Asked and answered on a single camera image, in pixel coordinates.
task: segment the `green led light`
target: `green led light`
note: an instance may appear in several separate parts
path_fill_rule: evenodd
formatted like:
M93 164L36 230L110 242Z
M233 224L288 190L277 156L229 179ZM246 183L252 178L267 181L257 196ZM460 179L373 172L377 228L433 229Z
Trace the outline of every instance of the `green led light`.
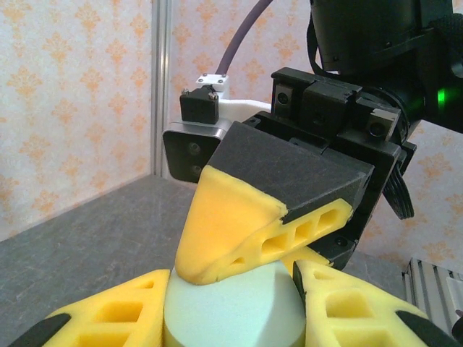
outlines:
M443 106L447 101L446 90L441 89L437 92L437 102L439 106Z

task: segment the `black cable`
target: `black cable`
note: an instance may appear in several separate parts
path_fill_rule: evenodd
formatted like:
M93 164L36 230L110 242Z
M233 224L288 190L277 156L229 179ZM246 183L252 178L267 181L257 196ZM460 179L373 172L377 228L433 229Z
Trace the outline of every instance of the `black cable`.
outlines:
M268 5L270 5L272 1L273 0L259 0L257 4L251 9L245 20L243 20L243 23L241 23L238 30L234 34L228 47L226 48L224 56L222 56L222 60L218 65L216 74L226 74L229 71L230 64L232 63L232 60L237 53L241 42L243 42L250 28L254 25L255 21L267 9Z
M404 220L415 215L412 199L397 163L386 182L383 195L399 219Z

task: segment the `orange patterned wall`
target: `orange patterned wall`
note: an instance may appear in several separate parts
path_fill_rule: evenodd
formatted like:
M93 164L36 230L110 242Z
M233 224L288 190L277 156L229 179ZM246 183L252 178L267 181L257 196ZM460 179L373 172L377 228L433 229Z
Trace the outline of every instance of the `orange patterned wall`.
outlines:
M150 170L149 0L0 0L0 241Z
M234 31L254 1L176 0L171 48L170 121L179 118L178 96L213 73ZM463 0L454 8L463 12ZM255 24L229 70L231 96L269 102L272 72L283 66L310 70L305 33L309 0L274 1ZM405 176L417 216L401 222L384 199L359 249L406 265L411 256L463 271L463 135L422 124L419 146Z

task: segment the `light green foam object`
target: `light green foam object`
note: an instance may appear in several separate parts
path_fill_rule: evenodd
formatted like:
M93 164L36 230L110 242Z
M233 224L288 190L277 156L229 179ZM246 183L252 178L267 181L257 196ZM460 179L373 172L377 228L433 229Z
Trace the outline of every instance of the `light green foam object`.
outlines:
M165 347L299 347L305 313L283 263L196 286L172 271L164 304Z

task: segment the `black strap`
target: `black strap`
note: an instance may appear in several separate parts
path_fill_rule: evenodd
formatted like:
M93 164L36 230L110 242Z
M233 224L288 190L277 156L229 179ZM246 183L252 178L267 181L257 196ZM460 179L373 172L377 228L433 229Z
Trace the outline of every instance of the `black strap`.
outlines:
M310 66L315 74L319 76L329 76L330 74L318 66L317 58L318 40L315 34L312 14L310 14L309 28L307 29L307 52L309 53Z

